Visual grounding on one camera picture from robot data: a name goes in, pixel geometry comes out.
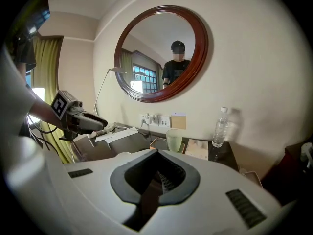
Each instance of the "electronic device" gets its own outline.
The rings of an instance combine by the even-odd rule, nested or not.
[[[72,141],[78,134],[91,134],[93,131],[103,130],[108,125],[103,118],[84,111],[83,103],[68,91],[59,90],[51,108],[63,127],[64,136],[61,140]]]

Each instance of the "black t-shirt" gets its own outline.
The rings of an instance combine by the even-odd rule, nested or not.
[[[174,60],[167,62],[164,65],[162,79],[168,78],[170,80],[169,84],[173,83],[177,78],[179,78],[189,63],[190,61],[186,59],[181,62],[176,62]]]

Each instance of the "power outlet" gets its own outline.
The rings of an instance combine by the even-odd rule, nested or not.
[[[140,124],[142,123],[143,119],[146,119],[146,115],[147,115],[146,113],[139,113],[139,122],[140,122]],[[158,126],[158,123],[159,123],[158,115],[148,114],[148,117],[152,117],[150,125]]]
[[[171,117],[170,116],[158,116],[158,125],[160,127],[171,128]]]

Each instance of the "floor lamp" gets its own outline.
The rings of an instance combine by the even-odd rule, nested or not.
[[[99,113],[98,113],[98,106],[97,106],[98,97],[99,97],[99,95],[100,95],[102,86],[103,86],[104,81],[106,80],[107,75],[108,75],[109,72],[110,72],[110,75],[111,75],[111,72],[114,72],[114,73],[126,73],[126,71],[125,71],[123,68],[119,68],[119,67],[114,67],[114,68],[112,68],[112,69],[108,69],[108,72],[107,72],[106,76],[105,76],[104,79],[103,79],[102,85],[101,85],[101,87],[100,87],[99,93],[98,93],[97,98],[96,98],[96,101],[95,101],[95,103],[94,103],[93,113],[96,112],[97,115],[99,115]]]

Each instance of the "paper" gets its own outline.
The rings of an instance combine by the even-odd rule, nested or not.
[[[186,130],[187,114],[186,112],[173,112],[171,115],[171,127]]]
[[[113,141],[125,138],[127,136],[130,136],[130,135],[136,134],[136,133],[138,133],[138,131],[136,130],[135,127],[128,129],[128,130],[125,130],[125,131],[115,132],[115,133],[113,133],[113,136],[111,138],[106,139],[106,142],[109,144]]]
[[[104,139],[108,139],[112,137],[113,132],[108,132],[107,134],[96,137],[96,142],[102,141]]]
[[[190,139],[185,151],[185,155],[209,160],[209,142]]]
[[[181,116],[181,117],[185,117],[187,116],[186,112],[173,112],[172,116]]]

